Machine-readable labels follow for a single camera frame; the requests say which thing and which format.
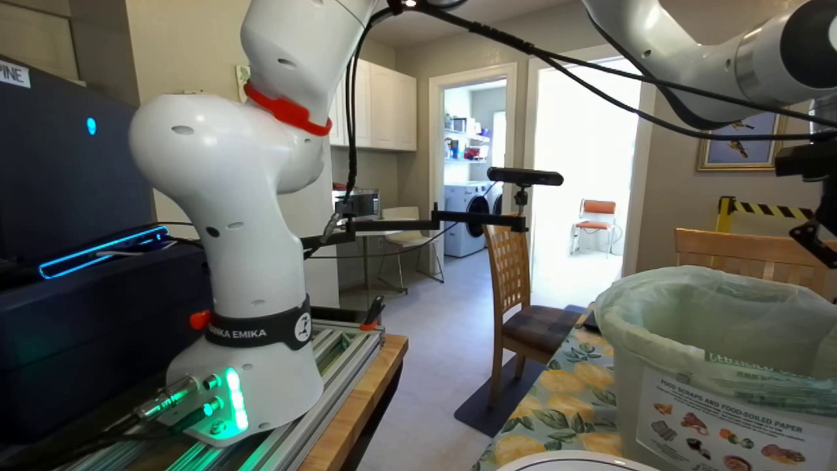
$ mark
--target doorway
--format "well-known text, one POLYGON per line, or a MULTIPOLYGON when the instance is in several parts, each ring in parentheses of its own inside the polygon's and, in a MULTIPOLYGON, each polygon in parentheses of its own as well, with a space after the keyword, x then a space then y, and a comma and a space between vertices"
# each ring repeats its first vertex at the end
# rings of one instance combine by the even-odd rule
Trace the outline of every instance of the doorway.
MULTIPOLYGON (((607 69, 636 69, 610 52, 581 52, 607 69)), ((638 80, 570 65, 621 103, 651 111, 651 88, 638 80)), ((530 166, 564 176, 560 189, 536 189, 530 203, 533 292, 555 307, 589 307, 623 273, 636 269, 648 131, 555 69, 533 63, 530 166)))
MULTIPOLYGON (((515 78, 515 63, 428 78, 428 206, 499 211, 502 185, 486 171, 511 160, 515 78)), ((482 253, 482 226, 448 227, 439 252, 445 258, 482 253)))

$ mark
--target sign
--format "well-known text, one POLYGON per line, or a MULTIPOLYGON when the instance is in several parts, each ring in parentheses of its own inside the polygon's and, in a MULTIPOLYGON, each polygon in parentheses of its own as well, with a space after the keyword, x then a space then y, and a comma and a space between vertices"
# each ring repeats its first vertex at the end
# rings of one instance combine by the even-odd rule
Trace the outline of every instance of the sign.
POLYGON ((673 469, 830 469, 835 428, 643 371, 636 440, 673 469))
POLYGON ((12 84, 22 88, 31 88, 28 69, 0 61, 0 84, 12 84))

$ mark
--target trash bin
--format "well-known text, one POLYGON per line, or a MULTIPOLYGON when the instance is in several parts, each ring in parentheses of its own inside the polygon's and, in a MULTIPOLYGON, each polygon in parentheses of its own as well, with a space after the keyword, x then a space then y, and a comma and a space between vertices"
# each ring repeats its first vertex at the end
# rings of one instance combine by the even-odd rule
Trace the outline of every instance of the trash bin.
POLYGON ((800 285, 648 269, 593 300, 626 456, 656 469, 837 469, 837 307, 800 285))

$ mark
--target plastic bag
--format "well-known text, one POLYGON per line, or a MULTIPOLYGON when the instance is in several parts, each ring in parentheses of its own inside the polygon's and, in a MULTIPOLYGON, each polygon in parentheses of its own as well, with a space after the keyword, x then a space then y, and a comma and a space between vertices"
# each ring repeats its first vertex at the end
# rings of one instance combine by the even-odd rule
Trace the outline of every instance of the plastic bag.
POLYGON ((618 350, 685 384, 837 415, 837 307, 809 288, 665 266, 618 279, 593 313, 618 350))

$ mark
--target carpet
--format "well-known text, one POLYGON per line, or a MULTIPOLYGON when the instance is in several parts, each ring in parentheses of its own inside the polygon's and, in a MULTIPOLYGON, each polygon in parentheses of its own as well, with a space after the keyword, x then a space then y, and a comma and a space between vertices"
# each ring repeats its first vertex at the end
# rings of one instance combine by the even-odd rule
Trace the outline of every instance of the carpet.
POLYGON ((515 380, 515 366, 519 359, 511 359, 502 366, 505 384, 499 400, 492 408, 492 380, 486 380, 452 415, 471 428, 495 436, 543 368, 543 363, 526 359, 522 374, 521 380, 515 380))

